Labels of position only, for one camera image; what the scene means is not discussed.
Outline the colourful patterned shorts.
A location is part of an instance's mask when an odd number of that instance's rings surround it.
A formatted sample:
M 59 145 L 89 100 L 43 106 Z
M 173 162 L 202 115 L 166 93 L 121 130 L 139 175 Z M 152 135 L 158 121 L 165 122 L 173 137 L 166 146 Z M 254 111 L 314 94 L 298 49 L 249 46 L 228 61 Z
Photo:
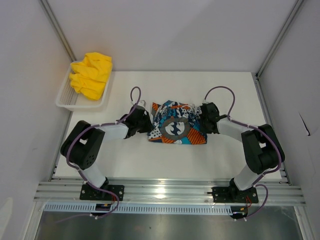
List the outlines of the colourful patterned shorts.
M 199 106 L 167 100 L 163 104 L 153 103 L 152 125 L 148 141 L 163 144 L 204 145 L 207 134 L 200 131 Z

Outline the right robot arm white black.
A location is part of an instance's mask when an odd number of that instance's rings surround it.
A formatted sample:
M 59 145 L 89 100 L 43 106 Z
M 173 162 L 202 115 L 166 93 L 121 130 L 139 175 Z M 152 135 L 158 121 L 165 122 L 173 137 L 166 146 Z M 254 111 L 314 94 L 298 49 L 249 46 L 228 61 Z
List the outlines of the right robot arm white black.
M 256 194 L 254 185 L 265 175 L 277 171 L 285 161 L 285 153 L 272 126 L 245 125 L 220 115 L 212 103 L 200 106 L 200 131 L 220 134 L 242 143 L 246 165 L 229 181 L 228 187 L 213 187 L 212 196 L 216 203 L 243 203 L 246 197 Z

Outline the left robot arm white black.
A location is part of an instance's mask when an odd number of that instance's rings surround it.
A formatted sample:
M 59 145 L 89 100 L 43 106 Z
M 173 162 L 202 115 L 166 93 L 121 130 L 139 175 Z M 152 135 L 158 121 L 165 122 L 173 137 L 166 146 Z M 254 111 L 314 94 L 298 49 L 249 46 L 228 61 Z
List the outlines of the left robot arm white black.
M 97 200 L 109 193 L 109 180 L 99 170 L 96 159 L 103 142 L 128 139 L 136 133 L 148 133 L 153 129 L 148 111 L 137 106 L 131 108 L 120 120 L 113 123 L 91 125 L 81 120 L 72 129 L 60 148 L 69 167 L 77 170 Z

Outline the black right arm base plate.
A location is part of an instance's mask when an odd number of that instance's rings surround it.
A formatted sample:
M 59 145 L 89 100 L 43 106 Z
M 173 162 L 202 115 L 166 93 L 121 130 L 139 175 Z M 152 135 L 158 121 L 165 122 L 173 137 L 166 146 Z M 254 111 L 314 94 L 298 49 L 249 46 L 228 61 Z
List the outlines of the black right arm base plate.
M 245 204 L 249 201 L 249 203 L 257 204 L 259 202 L 257 190 L 254 187 L 247 190 L 238 190 L 236 187 L 232 186 L 216 186 L 212 187 L 211 191 L 207 192 L 207 194 L 212 195 L 214 203 Z

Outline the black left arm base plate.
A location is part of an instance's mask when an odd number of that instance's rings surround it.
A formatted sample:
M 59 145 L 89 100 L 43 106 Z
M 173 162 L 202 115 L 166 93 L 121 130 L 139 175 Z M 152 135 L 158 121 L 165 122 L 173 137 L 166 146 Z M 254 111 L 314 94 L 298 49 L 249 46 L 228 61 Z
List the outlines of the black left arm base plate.
M 123 201 L 123 197 L 125 193 L 124 185 L 111 184 L 106 187 L 106 190 L 117 195 L 119 201 Z M 86 201 L 116 201 L 117 200 L 116 197 L 113 196 L 112 194 L 94 189 L 88 184 L 82 185 L 79 199 L 86 200 Z

